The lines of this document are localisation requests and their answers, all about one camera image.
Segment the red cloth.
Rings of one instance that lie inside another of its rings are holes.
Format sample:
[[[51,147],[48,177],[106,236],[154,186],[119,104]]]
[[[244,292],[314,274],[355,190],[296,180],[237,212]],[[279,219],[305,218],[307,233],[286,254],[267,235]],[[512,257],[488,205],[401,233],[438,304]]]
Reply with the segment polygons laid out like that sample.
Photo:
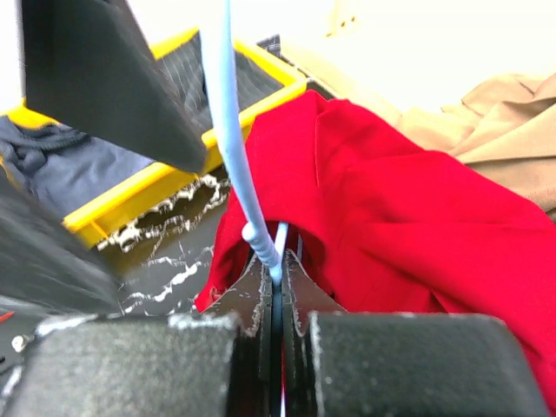
[[[255,119],[246,150],[270,229],[351,312],[488,314],[555,403],[555,227],[532,202],[370,111],[309,91]]]

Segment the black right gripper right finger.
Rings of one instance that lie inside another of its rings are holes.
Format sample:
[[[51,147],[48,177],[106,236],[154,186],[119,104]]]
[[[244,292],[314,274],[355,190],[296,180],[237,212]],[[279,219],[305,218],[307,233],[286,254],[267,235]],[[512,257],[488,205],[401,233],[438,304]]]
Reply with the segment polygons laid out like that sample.
[[[506,325],[483,314],[351,314],[295,253],[282,278],[288,416],[546,416]]]

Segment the tan brown skirt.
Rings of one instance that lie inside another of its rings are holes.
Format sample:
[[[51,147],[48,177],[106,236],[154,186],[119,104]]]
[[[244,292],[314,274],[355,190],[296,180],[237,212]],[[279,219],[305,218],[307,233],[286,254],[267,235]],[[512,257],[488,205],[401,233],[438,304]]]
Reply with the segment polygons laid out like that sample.
[[[332,50],[285,43],[281,53],[337,96],[371,110],[423,149],[445,152],[555,216],[555,77],[504,74],[433,113],[401,110],[365,86]]]

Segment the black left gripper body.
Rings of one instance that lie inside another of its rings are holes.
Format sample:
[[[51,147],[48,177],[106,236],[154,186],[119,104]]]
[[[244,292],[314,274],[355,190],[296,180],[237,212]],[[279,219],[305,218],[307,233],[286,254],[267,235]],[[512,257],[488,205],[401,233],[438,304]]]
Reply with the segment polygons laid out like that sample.
[[[112,313],[116,277],[30,195],[1,175],[1,310]]]

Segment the blue wire hanger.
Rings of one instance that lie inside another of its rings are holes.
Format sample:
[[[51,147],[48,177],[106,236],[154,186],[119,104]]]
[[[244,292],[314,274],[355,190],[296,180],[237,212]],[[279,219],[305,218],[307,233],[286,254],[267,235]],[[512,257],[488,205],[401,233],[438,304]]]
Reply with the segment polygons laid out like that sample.
[[[230,27],[230,2],[217,1],[215,11],[200,26],[202,66],[208,105],[219,152],[247,223],[242,238],[253,249],[271,279],[272,298],[269,346],[269,411],[286,414],[282,388],[282,260],[288,235],[280,223],[272,238],[255,192],[239,122],[235,50]]]

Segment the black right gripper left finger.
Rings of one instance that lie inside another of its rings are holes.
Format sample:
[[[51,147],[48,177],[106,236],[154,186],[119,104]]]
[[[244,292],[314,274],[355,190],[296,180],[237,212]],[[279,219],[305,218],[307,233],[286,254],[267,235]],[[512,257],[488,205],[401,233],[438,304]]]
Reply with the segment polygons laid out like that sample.
[[[58,315],[23,335],[4,416],[267,416],[270,279],[257,259],[203,314]]]

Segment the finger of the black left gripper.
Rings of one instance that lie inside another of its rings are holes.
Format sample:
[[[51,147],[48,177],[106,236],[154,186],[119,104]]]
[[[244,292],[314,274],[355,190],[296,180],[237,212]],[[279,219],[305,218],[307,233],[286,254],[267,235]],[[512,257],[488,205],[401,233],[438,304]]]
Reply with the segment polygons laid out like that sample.
[[[207,149],[125,1],[22,1],[29,109],[186,172]]]

